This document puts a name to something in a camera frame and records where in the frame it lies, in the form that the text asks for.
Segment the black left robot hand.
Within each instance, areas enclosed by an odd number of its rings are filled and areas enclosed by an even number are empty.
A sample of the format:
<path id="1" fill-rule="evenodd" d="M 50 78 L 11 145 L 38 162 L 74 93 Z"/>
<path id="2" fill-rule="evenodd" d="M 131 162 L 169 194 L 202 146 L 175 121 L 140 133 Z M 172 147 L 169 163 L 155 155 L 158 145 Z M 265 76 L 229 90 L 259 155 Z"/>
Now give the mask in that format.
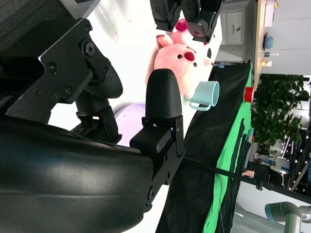
<path id="1" fill-rule="evenodd" d="M 156 28 L 172 32 L 182 12 L 194 41 L 210 42 L 220 13 L 222 0 L 151 0 Z"/>

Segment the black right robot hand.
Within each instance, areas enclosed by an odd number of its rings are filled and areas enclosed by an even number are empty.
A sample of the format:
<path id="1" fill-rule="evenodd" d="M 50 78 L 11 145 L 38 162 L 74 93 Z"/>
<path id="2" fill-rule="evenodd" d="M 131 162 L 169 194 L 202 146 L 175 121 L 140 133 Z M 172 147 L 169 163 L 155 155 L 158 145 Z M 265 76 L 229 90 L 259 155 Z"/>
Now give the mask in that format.
<path id="1" fill-rule="evenodd" d="M 169 69 L 147 83 L 129 146 L 109 99 L 122 92 L 85 18 L 46 20 L 0 56 L 0 230 L 121 233 L 139 224 L 185 155 Z"/>

